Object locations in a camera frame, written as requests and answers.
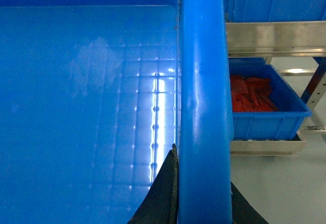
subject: blue plastic bin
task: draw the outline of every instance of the blue plastic bin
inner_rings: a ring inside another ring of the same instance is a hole
[[[326,20],[326,0],[225,0],[230,22]]]
[[[0,0],[0,223],[127,223],[176,143],[230,224],[230,99],[223,0]]]
[[[311,111],[271,65],[230,65],[230,74],[270,78],[278,112],[233,113],[234,139],[290,140]]]

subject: metal shelf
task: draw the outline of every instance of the metal shelf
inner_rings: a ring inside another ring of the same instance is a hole
[[[306,142],[300,131],[290,141],[236,140],[231,142],[231,155],[296,156],[305,147]]]
[[[326,92],[326,21],[226,23],[230,58],[314,57],[316,70],[280,70],[284,76],[312,78],[302,100],[313,110]],[[308,133],[326,133],[325,126],[305,126]],[[232,155],[297,155],[306,140],[300,134],[292,141],[232,141]]]

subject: stainless steel shelf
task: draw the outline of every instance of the stainless steel shelf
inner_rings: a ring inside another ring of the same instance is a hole
[[[226,23],[229,57],[326,56],[326,21]]]
[[[231,155],[251,156],[296,156],[306,145],[306,140],[298,131],[293,140],[286,141],[232,141]]]

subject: metal frame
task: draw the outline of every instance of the metal frame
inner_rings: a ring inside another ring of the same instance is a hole
[[[226,23],[231,58],[326,56],[326,21]]]
[[[316,71],[306,69],[279,70],[284,76],[312,78],[302,100],[314,109],[326,92],[326,21],[227,23],[230,58],[264,57],[267,64],[273,57],[314,57]],[[326,134],[326,126],[305,126],[304,132]],[[306,140],[298,131],[292,141],[232,141],[232,155],[297,155]]]
[[[290,141],[232,141],[231,155],[295,156],[305,147],[306,142],[300,131]]]

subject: red items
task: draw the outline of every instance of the red items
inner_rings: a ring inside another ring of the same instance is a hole
[[[272,92],[270,79],[231,75],[233,112],[272,112],[277,107],[268,98]]]

